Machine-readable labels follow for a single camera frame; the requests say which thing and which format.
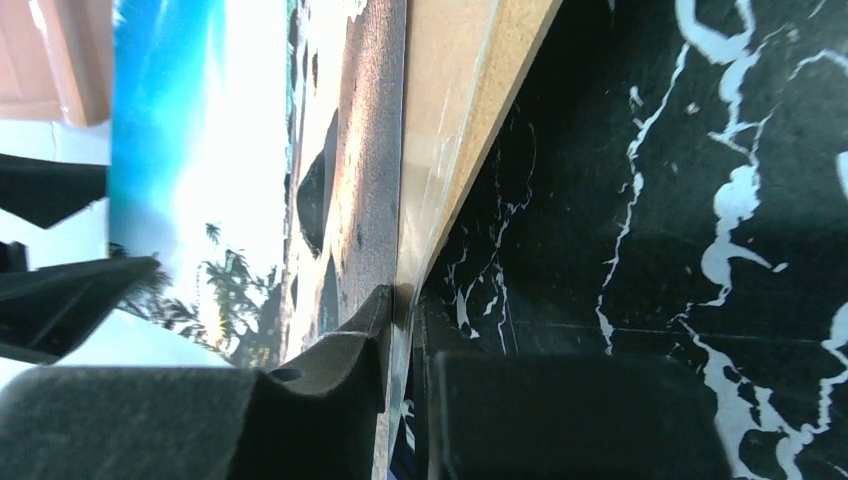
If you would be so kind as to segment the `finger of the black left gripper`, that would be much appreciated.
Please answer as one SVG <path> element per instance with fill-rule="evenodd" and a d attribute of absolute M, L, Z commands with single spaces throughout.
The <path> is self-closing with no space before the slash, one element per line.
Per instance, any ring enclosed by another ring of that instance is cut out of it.
<path fill-rule="evenodd" d="M 1 209 L 48 229 L 105 198 L 107 175 L 106 165 L 3 154 Z"/>
<path fill-rule="evenodd" d="M 1 275 L 1 356 L 51 365 L 77 349 L 160 263 L 110 258 Z"/>

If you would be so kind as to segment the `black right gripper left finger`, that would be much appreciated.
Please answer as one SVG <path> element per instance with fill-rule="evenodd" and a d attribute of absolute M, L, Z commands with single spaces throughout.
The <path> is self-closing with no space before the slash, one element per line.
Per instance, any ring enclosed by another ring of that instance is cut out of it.
<path fill-rule="evenodd" d="M 367 479 L 393 290 L 281 367 L 41 367 L 1 393 L 5 479 Z"/>

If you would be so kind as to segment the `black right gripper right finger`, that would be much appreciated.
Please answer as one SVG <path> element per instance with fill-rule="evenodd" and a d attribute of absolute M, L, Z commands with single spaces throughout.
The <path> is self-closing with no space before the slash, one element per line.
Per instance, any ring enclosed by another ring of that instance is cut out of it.
<path fill-rule="evenodd" d="M 496 357 L 431 363 L 432 479 L 728 479 L 704 386 L 662 357 Z"/>

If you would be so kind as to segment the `beach landscape photo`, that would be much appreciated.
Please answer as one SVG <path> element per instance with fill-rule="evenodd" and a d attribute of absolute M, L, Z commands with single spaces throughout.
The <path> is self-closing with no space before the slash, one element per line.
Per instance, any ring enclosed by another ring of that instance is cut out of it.
<path fill-rule="evenodd" d="M 397 276 L 403 1 L 117 1 L 123 307 L 273 369 Z"/>

